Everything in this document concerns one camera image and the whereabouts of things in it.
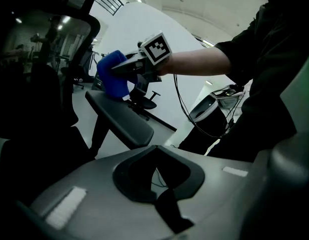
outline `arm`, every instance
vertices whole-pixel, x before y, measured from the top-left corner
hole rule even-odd
[[[8,51],[4,54],[4,56],[6,57],[15,57],[15,56],[21,56],[23,54],[23,50],[22,49],[14,49],[11,51]]]
[[[174,53],[158,66],[159,75],[227,75],[235,83],[245,85],[252,79],[251,69],[256,62],[255,24],[256,20],[231,41],[212,48]]]
[[[215,76],[229,74],[231,62],[218,48],[174,53],[158,67],[159,75]]]
[[[37,40],[36,40],[37,42],[40,42],[40,43],[47,43],[47,42],[49,42],[49,39],[48,38],[38,38]]]
[[[56,45],[57,40],[58,40],[58,39],[56,38],[56,39],[54,39],[54,40],[50,43],[52,47]]]

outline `curved ceiling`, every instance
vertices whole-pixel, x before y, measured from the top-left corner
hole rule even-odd
[[[243,30],[267,0],[142,0],[166,13],[189,32],[212,43],[228,40]]]

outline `black sleeve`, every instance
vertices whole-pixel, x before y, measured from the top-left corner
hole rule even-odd
[[[53,42],[55,38],[57,37],[57,30],[50,28],[48,33],[45,35],[45,38],[49,40],[49,42]]]
[[[252,68],[256,64],[255,27],[256,19],[250,26],[231,41],[219,42],[214,47],[220,49],[231,61],[232,71],[227,75],[238,85],[245,85],[252,78]]]

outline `blue object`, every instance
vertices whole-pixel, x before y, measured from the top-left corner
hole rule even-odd
[[[138,81],[137,75],[129,79],[112,75],[111,68],[126,60],[126,56],[121,51],[115,50],[103,57],[96,65],[99,78],[105,88],[105,93],[113,98],[127,96],[129,94],[127,82],[136,84]]]

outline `person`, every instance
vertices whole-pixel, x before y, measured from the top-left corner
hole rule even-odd
[[[174,53],[158,67],[161,76],[225,74],[238,85],[253,80],[242,115],[208,156],[252,162],[296,132],[280,94],[309,55],[308,18],[309,0],[268,0],[231,41]]]
[[[15,49],[6,52],[3,57],[7,62],[17,62],[24,55],[24,45],[19,44]]]
[[[61,37],[57,35],[53,42],[50,44],[50,55],[47,62],[51,63],[51,66],[54,70],[57,70],[57,63],[56,63],[56,55],[57,55],[57,47],[60,43]]]
[[[47,64],[51,55],[52,46],[58,35],[58,25],[61,17],[59,15],[53,16],[51,19],[50,28],[44,38],[36,38],[35,41],[42,43],[39,52],[38,62]]]

